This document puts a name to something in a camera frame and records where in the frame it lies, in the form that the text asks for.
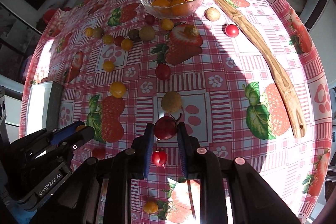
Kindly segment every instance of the pink checkered tablecloth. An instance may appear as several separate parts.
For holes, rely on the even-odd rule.
[[[229,2],[257,28],[292,80],[308,127],[302,139],[293,137],[282,102],[276,100],[277,90],[262,55],[242,33],[236,38],[223,33],[222,26],[231,21],[212,0],[204,0],[193,15],[175,20],[198,27],[203,37],[202,53],[178,65],[169,65],[171,76],[166,81],[156,78],[156,63],[151,62],[155,56],[150,51],[166,41],[159,21],[153,26],[155,38],[150,42],[136,42],[129,52],[84,34],[89,26],[101,26],[105,34],[126,36],[129,30],[144,26],[147,12],[141,4],[132,5],[135,13],[129,14],[133,14],[133,18],[117,26],[107,25],[113,10],[118,7],[122,10],[140,0],[88,0],[69,12],[58,10],[43,33],[28,70],[20,136],[26,134],[26,106],[31,85],[46,77],[64,84],[60,128],[77,120],[86,122],[90,98],[98,95],[100,104],[110,95],[112,82],[122,81],[127,87],[123,96],[126,107],[119,117],[124,137],[114,143],[90,141],[75,151],[74,170],[91,156],[95,147],[104,147],[106,158],[130,147],[133,139],[144,133],[146,123],[155,122],[162,114],[163,95],[174,90],[182,96],[182,121],[189,134],[219,157],[244,157],[304,223],[320,192],[331,146],[330,96],[319,55],[286,0]],[[218,21],[205,18],[204,11],[209,7],[221,11]],[[83,55],[83,65],[79,75],[67,84],[64,75],[79,52]],[[114,62],[113,72],[103,70],[105,60]],[[251,108],[260,107],[250,106],[245,96],[244,90],[252,86],[258,87],[260,105],[268,112],[266,137],[250,129],[251,121],[246,118]],[[181,202],[185,193],[184,184],[178,182],[182,173],[176,137],[155,141],[155,145],[166,151],[168,161],[164,167],[151,165],[147,180],[132,181],[133,223],[163,221],[142,210],[150,197],[172,201],[169,206],[174,210],[168,210],[166,222],[191,223],[190,207]],[[199,191],[197,183],[194,188]]]

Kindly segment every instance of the screw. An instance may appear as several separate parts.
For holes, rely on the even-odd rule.
[[[135,150],[133,148],[129,148],[125,150],[126,155],[133,155],[135,153]]]
[[[239,165],[243,165],[245,163],[245,160],[241,157],[235,158],[235,162]]]
[[[90,158],[88,158],[88,159],[86,160],[86,163],[87,163],[88,165],[93,165],[93,164],[96,163],[96,161],[97,161],[96,158],[90,157]]]
[[[199,153],[201,155],[203,155],[203,154],[205,154],[207,152],[207,150],[205,148],[203,148],[203,147],[197,148],[196,151],[197,151],[197,153]]]

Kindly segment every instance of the dark red fruit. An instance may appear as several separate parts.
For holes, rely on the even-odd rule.
[[[121,47],[121,42],[125,39],[125,37],[123,37],[122,35],[118,35],[115,39],[114,39],[114,44],[116,46]]]
[[[236,25],[229,24],[225,28],[225,33],[228,37],[236,37],[239,34],[239,29]]]
[[[159,140],[168,140],[177,133],[177,121],[171,116],[163,116],[154,125],[154,135]]]
[[[152,26],[154,24],[154,22],[155,22],[155,17],[154,16],[152,16],[152,15],[146,15],[145,16],[145,23],[147,25]]]
[[[155,75],[160,80],[167,80],[170,77],[170,67],[166,64],[159,64],[155,69]]]
[[[165,151],[155,151],[152,154],[152,162],[156,166],[164,165],[167,161],[167,158],[168,156]]]
[[[98,160],[105,159],[105,148],[100,147],[93,149],[91,152],[91,156],[97,158]]]

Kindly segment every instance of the small potato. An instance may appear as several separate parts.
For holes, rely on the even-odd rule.
[[[210,21],[217,21],[221,17],[220,12],[214,7],[208,8],[204,13],[205,17]]]

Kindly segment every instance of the wooden spoon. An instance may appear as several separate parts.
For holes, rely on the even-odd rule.
[[[302,138],[307,131],[307,124],[303,115],[303,110],[296,94],[295,88],[280,65],[272,54],[265,40],[258,30],[244,17],[236,8],[232,7],[225,0],[213,0],[221,10],[240,28],[244,35],[259,50],[271,71],[274,83],[276,84],[283,103],[285,105],[289,121],[295,138]]]

